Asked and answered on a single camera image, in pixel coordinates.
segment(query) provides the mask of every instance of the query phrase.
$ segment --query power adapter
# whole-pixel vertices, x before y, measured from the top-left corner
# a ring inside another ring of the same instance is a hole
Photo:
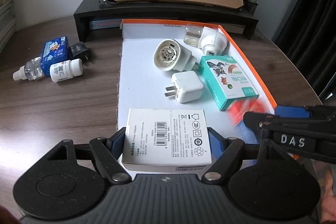
[[[171,77],[171,86],[166,88],[165,96],[175,96],[179,103],[197,100],[203,93],[204,85],[196,72],[184,71],[174,73]]]
[[[83,42],[76,43],[69,47],[71,59],[80,58],[83,62],[89,61],[91,58],[90,50],[85,46]]]
[[[175,39],[160,42],[154,52],[154,64],[162,71],[188,71],[192,70],[195,64],[198,65],[191,50],[180,45]]]
[[[185,27],[184,43],[201,48],[205,55],[222,55],[227,38],[218,30],[188,24]]]

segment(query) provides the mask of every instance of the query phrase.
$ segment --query black power adapter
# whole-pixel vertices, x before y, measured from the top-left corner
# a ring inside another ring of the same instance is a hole
[[[69,46],[69,52],[70,52],[71,59],[80,58],[83,62],[85,62],[85,61],[89,61],[89,59],[91,58],[90,50],[81,41],[72,46]]]

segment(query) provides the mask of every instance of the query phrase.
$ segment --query stack of books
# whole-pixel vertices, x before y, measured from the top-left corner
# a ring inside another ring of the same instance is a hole
[[[16,30],[13,0],[0,0],[0,52]]]

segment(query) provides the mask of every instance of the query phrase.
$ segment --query white bottle cap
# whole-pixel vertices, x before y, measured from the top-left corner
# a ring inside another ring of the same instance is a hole
[[[71,61],[71,70],[73,76],[79,76],[83,74],[82,60],[75,59]]]
[[[15,81],[27,79],[27,76],[25,75],[25,66],[22,66],[18,71],[13,73],[13,79]]]

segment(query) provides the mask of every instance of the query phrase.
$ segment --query cartoon character print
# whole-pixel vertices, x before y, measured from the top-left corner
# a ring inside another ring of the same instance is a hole
[[[216,73],[217,77],[219,75],[226,75],[224,71],[224,67],[227,66],[227,63],[223,64],[222,62],[219,62],[217,65],[211,62],[207,62],[208,66],[213,69],[213,71]]]
[[[227,85],[226,77],[225,78],[221,77],[220,81],[223,83],[223,85]]]
[[[58,50],[59,46],[60,46],[60,45],[59,45],[56,41],[54,41],[54,42],[50,45],[49,49],[50,49],[51,51],[55,51],[55,50]]]

